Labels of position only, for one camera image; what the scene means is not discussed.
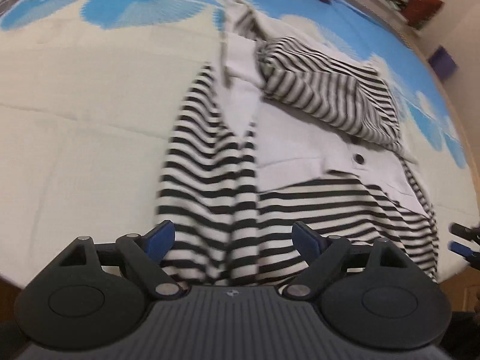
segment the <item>bed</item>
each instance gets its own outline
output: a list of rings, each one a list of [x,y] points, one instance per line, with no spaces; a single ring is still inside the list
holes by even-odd
[[[12,4],[0,17],[0,275],[23,287],[79,235],[112,242],[152,228],[179,102],[217,50],[226,0],[3,1]],[[424,63],[346,0],[244,1],[381,64],[435,204],[438,279],[461,270],[448,225],[476,225],[477,199]]]

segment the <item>shirt button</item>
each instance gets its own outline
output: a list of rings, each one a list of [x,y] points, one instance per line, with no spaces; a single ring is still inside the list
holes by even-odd
[[[354,135],[350,135],[350,142],[352,142],[354,145],[360,145],[361,141],[362,141],[362,138],[356,137]]]
[[[353,159],[357,164],[363,165],[365,163],[365,159],[360,154],[355,154],[355,157],[353,157]]]

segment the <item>black and white striped fabric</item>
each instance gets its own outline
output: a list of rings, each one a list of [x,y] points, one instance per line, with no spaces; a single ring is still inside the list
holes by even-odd
[[[393,97],[377,71],[338,61],[291,37],[258,50],[265,97],[402,156]]]
[[[183,100],[157,198],[157,221],[176,226],[163,267],[178,282],[254,285],[297,274],[307,265],[291,240],[296,220],[357,244],[387,237],[434,278],[434,212],[405,161],[406,177],[429,219],[345,173],[258,193],[254,142],[253,123],[244,137],[225,124],[212,67],[205,66]]]

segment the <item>logo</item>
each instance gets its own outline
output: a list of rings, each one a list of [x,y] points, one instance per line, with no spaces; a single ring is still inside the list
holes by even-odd
[[[229,289],[226,294],[230,297],[236,297],[237,295],[240,295],[240,293],[236,289]]]

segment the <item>blue and white bedsheet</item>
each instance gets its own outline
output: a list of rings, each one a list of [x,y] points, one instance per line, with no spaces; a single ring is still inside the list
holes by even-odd
[[[447,226],[473,225],[470,170],[422,62],[342,0],[246,0],[380,67],[436,204],[440,279],[463,262]],[[217,51],[225,0],[21,0],[0,19],[0,274],[26,284],[80,234],[146,232],[179,101]]]

